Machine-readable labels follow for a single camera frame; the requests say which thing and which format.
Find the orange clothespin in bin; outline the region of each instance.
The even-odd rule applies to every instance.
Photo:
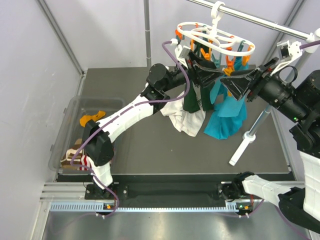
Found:
[[[250,50],[251,50],[251,48],[253,48],[253,46],[252,46],[252,45],[250,45],[250,46],[248,47],[248,51],[250,51]],[[247,63],[248,63],[248,62],[249,62],[249,60],[250,60],[250,57],[251,57],[251,55],[243,56],[243,57],[242,57],[242,66],[247,65]]]

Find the clear plastic bin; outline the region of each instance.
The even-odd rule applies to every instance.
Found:
[[[63,174],[88,174],[83,170],[71,170],[62,168],[61,159],[66,151],[75,145],[76,140],[82,139],[84,127],[80,125],[80,118],[83,115],[95,115],[98,111],[105,111],[106,118],[125,106],[125,101],[122,98],[101,98],[101,97],[86,97],[75,96],[70,100],[66,109],[58,136],[52,149],[49,160],[49,168],[52,171],[62,170]],[[114,142],[114,157],[116,158],[117,148],[121,137],[118,137]]]

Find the gray floor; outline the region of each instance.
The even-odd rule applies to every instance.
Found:
[[[249,219],[217,213],[119,212],[102,220],[83,212],[50,212],[43,240],[301,240],[280,218],[271,203],[263,203]],[[306,230],[297,229],[306,234]]]
[[[89,69],[83,96],[121,97],[130,103],[144,88],[148,71],[144,67]],[[175,97],[183,88],[169,92]],[[259,129],[257,139],[250,144],[236,166],[229,160],[266,104],[257,99],[247,103],[248,118],[241,130],[227,140],[217,140],[203,133],[210,118],[196,137],[178,132],[168,117],[157,113],[143,119],[125,132],[121,139],[113,174],[226,174],[288,173],[272,117]]]

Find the white panel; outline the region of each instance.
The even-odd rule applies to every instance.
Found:
[[[296,19],[292,24],[292,28],[305,33],[313,33],[316,29],[320,28],[319,6],[319,0],[306,1],[299,14],[296,16]],[[294,38],[291,36],[286,36],[285,39],[294,40]],[[301,83],[312,71],[320,69],[319,61],[320,48],[318,48],[318,50],[310,56],[303,68],[299,71],[298,79],[295,82],[296,86]],[[295,175],[298,180],[302,181],[304,180],[304,166],[299,151],[297,150],[297,144],[289,132],[289,129],[291,129],[294,124],[281,113],[279,114],[279,118],[288,148],[290,150],[290,157],[292,160],[291,164],[294,165]]]
[[[0,1],[1,239],[27,239],[80,76],[35,0]]]
[[[273,22],[284,23],[293,7],[292,0],[224,0],[227,7],[243,11]],[[163,51],[161,44],[175,37],[175,29],[181,22],[201,22],[211,24],[211,10],[186,0],[151,0],[150,29],[152,64],[173,65],[172,60]],[[256,46],[250,63],[261,64],[272,42],[276,31],[255,25],[250,22],[224,15],[218,28],[231,34],[250,40]]]
[[[83,69],[145,67],[142,0],[46,0]]]

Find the hanging laundry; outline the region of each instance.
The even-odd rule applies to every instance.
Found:
[[[195,137],[205,118],[206,112],[199,107],[199,110],[190,113],[185,111],[184,108],[184,98],[168,102],[160,111],[163,116],[169,116],[173,126],[179,132],[183,131],[191,137]]]
[[[243,42],[240,43],[238,52],[243,48]],[[226,56],[227,68],[224,70],[226,75],[233,71],[246,70],[249,67],[250,57],[234,57],[229,60]],[[247,119],[247,108],[245,98],[237,101],[232,94],[223,86],[218,79],[210,91],[211,103],[215,103],[218,95],[223,95],[223,102],[214,106],[214,113],[211,115],[204,133],[216,139],[227,139],[242,127],[243,121]]]

